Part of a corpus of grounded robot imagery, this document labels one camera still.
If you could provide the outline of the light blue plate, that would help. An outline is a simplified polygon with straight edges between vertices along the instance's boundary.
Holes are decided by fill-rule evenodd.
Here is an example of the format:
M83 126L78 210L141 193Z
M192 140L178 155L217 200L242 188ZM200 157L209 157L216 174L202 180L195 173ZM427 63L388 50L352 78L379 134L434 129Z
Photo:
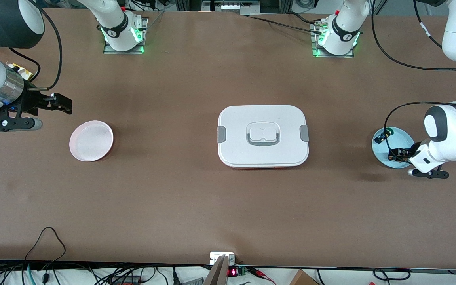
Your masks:
M394 135L388 137L382 144L375 144L372 139L371 147L373 155L375 156L376 160L378 160L378 162L386 167L393 169L407 168L409 166L408 163L397 163L389 161L388 151L391 148L410 148L414 144L414 141L407 132L401 130L400 128L391 128L394 130Z

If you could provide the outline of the yellow snack box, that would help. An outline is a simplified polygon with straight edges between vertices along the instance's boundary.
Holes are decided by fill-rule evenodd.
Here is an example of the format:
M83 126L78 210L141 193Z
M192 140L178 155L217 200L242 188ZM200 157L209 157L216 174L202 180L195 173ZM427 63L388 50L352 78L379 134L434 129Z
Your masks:
M5 64L8 67L10 67L12 70L14 70L16 73L20 74L20 76L24 80L30 81L36 75L35 73L31 72L30 70L27 70L24 67L21 67L20 65L17 65L15 63L5 63Z

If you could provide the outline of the pink plate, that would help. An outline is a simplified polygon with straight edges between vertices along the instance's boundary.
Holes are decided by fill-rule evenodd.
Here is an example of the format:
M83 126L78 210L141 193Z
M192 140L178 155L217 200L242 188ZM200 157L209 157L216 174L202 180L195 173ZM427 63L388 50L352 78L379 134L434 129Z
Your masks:
M70 136L69 151L83 162L103 159L114 144L112 128L105 122L92 120L78 126Z

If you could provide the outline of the white lidded container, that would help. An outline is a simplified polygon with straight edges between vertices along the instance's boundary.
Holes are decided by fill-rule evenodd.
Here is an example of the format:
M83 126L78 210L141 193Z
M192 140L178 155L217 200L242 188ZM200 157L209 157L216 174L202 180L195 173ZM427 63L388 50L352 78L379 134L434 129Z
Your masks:
M309 157L309 130L293 105L232 105L218 117L217 144L232 168L294 167Z

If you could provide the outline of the brown cardboard piece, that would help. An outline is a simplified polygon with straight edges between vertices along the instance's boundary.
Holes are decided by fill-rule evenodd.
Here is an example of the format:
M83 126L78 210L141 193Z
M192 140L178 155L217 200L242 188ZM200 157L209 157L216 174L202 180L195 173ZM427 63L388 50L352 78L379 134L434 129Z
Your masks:
M320 285L320 283L309 276L305 271L299 269L289 285Z

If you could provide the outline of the white power strip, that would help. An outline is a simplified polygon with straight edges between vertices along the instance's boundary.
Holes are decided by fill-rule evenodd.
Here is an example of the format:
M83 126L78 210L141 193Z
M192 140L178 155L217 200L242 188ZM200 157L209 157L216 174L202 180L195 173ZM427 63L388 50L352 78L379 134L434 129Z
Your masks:
M260 13L259 0L202 0L201 11L230 11L241 15Z

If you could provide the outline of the green push-button switch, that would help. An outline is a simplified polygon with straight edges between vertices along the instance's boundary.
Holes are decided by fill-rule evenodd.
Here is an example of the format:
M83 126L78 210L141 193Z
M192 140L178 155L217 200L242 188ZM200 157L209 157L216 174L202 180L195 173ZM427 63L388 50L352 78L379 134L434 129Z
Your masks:
M384 129L381 129L379 133L375 134L373 142L375 144L382 144L391 135L394 135L394 130L392 128L386 127Z

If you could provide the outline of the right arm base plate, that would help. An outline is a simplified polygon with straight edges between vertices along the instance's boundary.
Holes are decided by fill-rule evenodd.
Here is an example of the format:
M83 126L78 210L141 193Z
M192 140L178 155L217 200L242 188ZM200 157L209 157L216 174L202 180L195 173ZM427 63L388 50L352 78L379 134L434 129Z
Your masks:
M112 28L101 27L105 44L104 54L143 54L148 18L139 15L123 17L122 23Z

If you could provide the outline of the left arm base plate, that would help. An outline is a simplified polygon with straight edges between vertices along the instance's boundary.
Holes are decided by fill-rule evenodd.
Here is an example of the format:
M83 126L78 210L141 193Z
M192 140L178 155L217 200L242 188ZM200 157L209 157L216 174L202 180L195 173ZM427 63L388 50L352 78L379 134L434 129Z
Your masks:
M322 18L310 24L312 55L320 58L353 58L360 31L341 34L331 29L331 21Z

